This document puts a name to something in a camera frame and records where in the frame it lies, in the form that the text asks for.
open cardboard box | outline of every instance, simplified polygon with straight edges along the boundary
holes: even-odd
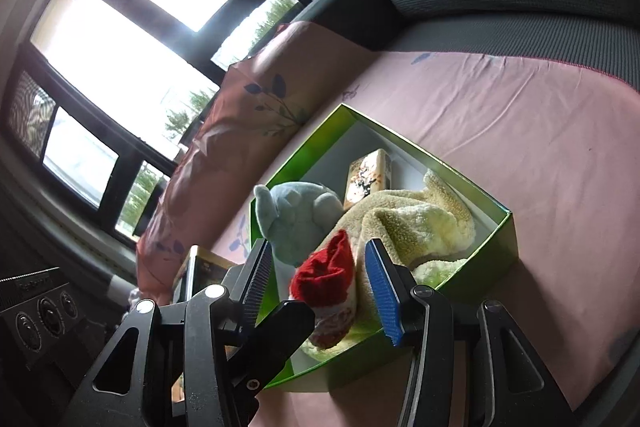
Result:
[[[458,259],[466,257],[468,261],[437,290],[454,302],[479,303],[518,257],[511,211],[435,156],[353,108],[344,104],[338,106],[267,186],[271,188],[290,181],[314,182],[324,184],[342,198],[351,162],[379,148],[386,150],[391,158],[391,188],[420,190],[424,187],[423,174],[431,169],[469,207],[476,224],[476,240],[458,256]],[[259,237],[254,200],[251,206],[252,243]],[[273,262],[260,316],[289,298],[289,281],[295,268],[277,259]],[[392,347],[382,330],[325,362],[318,362],[298,350],[269,387],[279,385],[286,391],[304,393],[329,391],[389,362],[402,352]]]

tree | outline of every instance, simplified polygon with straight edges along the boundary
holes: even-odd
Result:
[[[169,132],[169,139],[173,140],[178,136],[182,136],[189,124],[202,112],[214,94],[212,89],[201,89],[198,92],[191,91],[188,110],[167,111],[164,128]]]
[[[273,28],[297,3],[297,0],[274,0],[267,12],[267,19],[264,22],[261,22],[255,31],[251,47],[253,48],[258,42],[260,42],[260,39],[263,38],[269,30]]]
[[[132,229],[136,227],[142,211],[145,209],[146,202],[151,197],[151,192],[153,192],[160,178],[161,174],[153,172],[146,165],[140,169],[140,172],[136,176],[133,187],[131,187],[127,201],[120,214],[120,219],[127,223]]]

yellow plush fabric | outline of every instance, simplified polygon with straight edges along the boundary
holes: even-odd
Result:
[[[373,293],[364,266],[367,242],[379,237],[391,260],[413,271],[418,283],[437,286],[465,259],[446,261],[466,250],[476,237],[469,209],[433,171],[424,176],[423,190],[381,190],[370,194],[345,213],[319,245],[324,248],[338,232],[346,230],[356,266],[357,311],[349,334],[331,353],[302,349],[316,360],[326,360],[348,349],[363,335],[380,328]]]

red sock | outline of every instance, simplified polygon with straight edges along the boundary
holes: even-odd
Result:
[[[356,312],[354,273],[345,230],[339,230],[326,248],[311,254],[296,270],[289,292],[316,314],[316,329],[309,337],[315,346],[333,347],[351,328]]]

black speaker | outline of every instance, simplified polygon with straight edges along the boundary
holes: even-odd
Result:
[[[103,347],[59,268],[0,280],[0,424],[57,425]]]

